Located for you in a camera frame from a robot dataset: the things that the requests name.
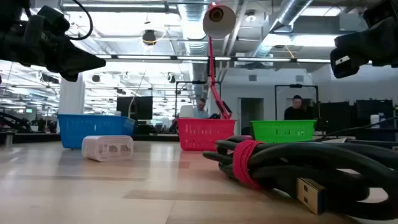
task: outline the pink basket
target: pink basket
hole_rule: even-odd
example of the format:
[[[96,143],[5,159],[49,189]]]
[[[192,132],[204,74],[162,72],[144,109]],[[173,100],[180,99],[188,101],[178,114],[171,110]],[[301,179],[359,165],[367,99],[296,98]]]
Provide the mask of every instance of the pink basket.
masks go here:
[[[180,118],[181,148],[186,151],[215,151],[215,142],[231,137],[234,126],[235,120]]]

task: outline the doorway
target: doorway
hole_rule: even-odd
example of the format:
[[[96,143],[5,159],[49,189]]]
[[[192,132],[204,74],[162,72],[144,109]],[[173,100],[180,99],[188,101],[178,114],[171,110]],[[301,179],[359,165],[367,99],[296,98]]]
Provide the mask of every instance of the doorway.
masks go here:
[[[242,135],[251,134],[250,121],[264,120],[264,99],[263,98],[240,98],[239,133]]]

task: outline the white plastic box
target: white plastic box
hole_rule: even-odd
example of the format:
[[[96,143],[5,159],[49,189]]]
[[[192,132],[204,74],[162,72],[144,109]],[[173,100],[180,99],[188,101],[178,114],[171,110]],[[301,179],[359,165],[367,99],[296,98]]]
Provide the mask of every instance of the white plastic box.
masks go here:
[[[124,161],[131,159],[133,147],[130,136],[87,136],[81,145],[81,154],[99,162]]]

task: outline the computer monitor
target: computer monitor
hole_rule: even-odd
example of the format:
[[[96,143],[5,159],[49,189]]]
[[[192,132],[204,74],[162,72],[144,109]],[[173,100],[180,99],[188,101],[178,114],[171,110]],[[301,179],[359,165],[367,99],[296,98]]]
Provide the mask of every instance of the computer monitor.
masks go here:
[[[135,97],[134,102],[131,104],[131,114],[129,116],[129,105],[132,99],[132,96],[118,97],[116,110],[120,111],[122,116],[130,117],[131,119],[152,119],[153,97]]]

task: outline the plastic basket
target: plastic basket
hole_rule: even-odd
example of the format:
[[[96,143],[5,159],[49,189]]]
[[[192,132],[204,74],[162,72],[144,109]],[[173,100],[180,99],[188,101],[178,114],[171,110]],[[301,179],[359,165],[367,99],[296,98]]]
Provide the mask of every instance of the plastic basket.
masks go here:
[[[123,116],[59,114],[58,122],[62,146],[69,149],[81,149],[87,136],[131,136],[134,129],[134,120]]]
[[[311,140],[315,120],[301,121],[251,121],[254,138],[266,143],[283,143]]]
[[[181,149],[186,151],[215,151],[215,142],[234,134],[235,120],[178,119]]]

